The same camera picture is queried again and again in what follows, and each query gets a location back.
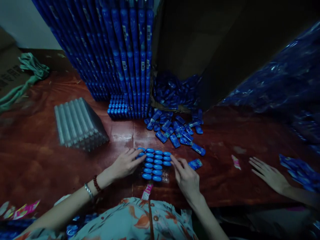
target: blue bottle cap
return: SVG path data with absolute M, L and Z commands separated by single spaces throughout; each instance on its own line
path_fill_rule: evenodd
M 161 159 L 162 159 L 162 156 L 161 156 L 161 155 L 155 155 L 154 158 L 161 160 Z
M 150 180 L 150 179 L 152 178 L 151 175 L 148 174 L 148 173 L 142 174 L 142 177 L 143 177 L 144 179 L 147 179 L 147 180 Z
M 155 164 L 158 164 L 158 165 L 161 165 L 161 164 L 162 164 L 162 161 L 159 160 L 159 159 L 155 159 L 155 160 L 154 160 L 154 163 L 155 163 Z
M 144 166 L 147 167 L 147 168 L 152 168 L 153 167 L 153 165 L 151 163 L 145 163 Z
M 171 161 L 171 158 L 170 158 L 170 157 L 168 157 L 168 156 L 164 156 L 164 157 L 163 157 L 163 160 L 164 160 L 164 161 L 169 161 L 169 162 L 170 162 L 170 161 Z
M 147 148 L 147 152 L 153 153 L 153 152 L 154 152 L 154 149 L 153 149 L 153 148 Z
M 152 180 L 156 181 L 156 182 L 161 182 L 162 181 L 162 178 L 157 176 L 157 175 L 153 175 L 152 176 Z
M 154 168 L 154 169 L 157 169 L 157 170 L 161 170 L 161 169 L 162 169 L 162 166 L 161 166 L 161 165 L 156 164 L 156 165 L 154 165 L 154 166 L 153 166 L 153 168 Z
M 152 173 L 153 173 L 154 175 L 158 175 L 158 176 L 161 176 L 161 175 L 162 175 L 162 171 L 160 171 L 160 170 L 153 170 Z
M 163 154 L 163 152 L 160 151 L 160 150 L 155 150 L 154 153 L 155 153 L 155 154 L 158 154 L 158 155 L 162 155 L 162 154 Z
M 167 161 L 164 161 L 163 162 L 163 165 L 167 166 L 167 167 L 170 167 L 171 166 L 171 163 L 170 162 L 167 162 Z
M 152 173 L 152 170 L 150 168 L 144 168 L 143 171 L 145 173 Z
M 153 163 L 153 159 L 152 158 L 146 158 L 146 161 L 149 163 Z
M 147 157 L 154 157 L 154 155 L 152 153 L 146 153 Z

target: floral shirt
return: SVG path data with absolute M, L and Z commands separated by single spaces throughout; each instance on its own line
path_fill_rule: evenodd
M 15 240 L 62 240 L 65 236 L 48 229 L 27 232 Z M 125 198 L 118 206 L 107 210 L 86 224 L 70 240 L 108 239 L 193 239 L 191 210 L 181 210 L 162 201 Z

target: woman's hand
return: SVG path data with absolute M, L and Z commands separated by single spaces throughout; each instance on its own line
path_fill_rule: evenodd
M 116 161 L 107 168 L 109 174 L 112 174 L 114 179 L 124 178 L 132 174 L 137 166 L 146 158 L 146 155 L 143 155 L 142 157 L 135 159 L 141 152 L 142 149 L 129 149 L 122 153 Z
M 172 164 L 179 188 L 191 207 L 195 207 L 203 199 L 199 190 L 199 175 L 188 165 L 187 161 L 179 158 L 179 161 L 171 155 Z
M 284 189 L 291 186 L 286 178 L 276 168 L 270 167 L 260 159 L 256 157 L 250 158 L 249 163 L 260 173 L 254 169 L 252 169 L 252 171 L 262 178 L 262 180 L 264 180 L 277 193 L 283 195 Z

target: cardboard box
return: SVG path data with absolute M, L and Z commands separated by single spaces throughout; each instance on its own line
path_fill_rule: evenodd
M 13 37 L 0 28 L 0 98 L 30 78 L 20 69 L 20 56 Z

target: red wooden tabletop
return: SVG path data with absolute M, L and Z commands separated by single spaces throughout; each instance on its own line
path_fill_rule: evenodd
M 214 107 L 204 113 L 204 133 L 193 135 L 194 143 L 206 150 L 201 157 L 189 146 L 174 149 L 170 141 L 162 144 L 143 120 L 112 121 L 107 114 L 108 103 L 95 102 L 74 74 L 53 72 L 27 95 L 15 110 L 0 116 L 0 205 L 10 201 L 19 208 L 40 199 L 37 211 L 42 214 L 109 167 L 127 148 L 151 147 L 187 161 L 200 158 L 200 191 L 210 207 L 291 202 L 251 172 L 251 156 L 276 167 L 297 187 L 299 184 L 280 165 L 279 153 L 300 157 L 319 170 L 319 157 L 285 126 L 243 108 Z M 53 107 L 79 97 L 100 116 L 110 137 L 109 143 L 91 153 L 65 148 L 58 142 Z M 188 115 L 181 116 L 191 120 Z M 239 159 L 241 170 L 233 166 L 231 155 Z M 150 198 L 188 207 L 174 171 L 169 178 L 169 183 L 155 184 Z M 101 207 L 112 207 L 124 197 L 141 197 L 145 187 L 146 182 L 136 175 L 122 179 L 107 188 Z

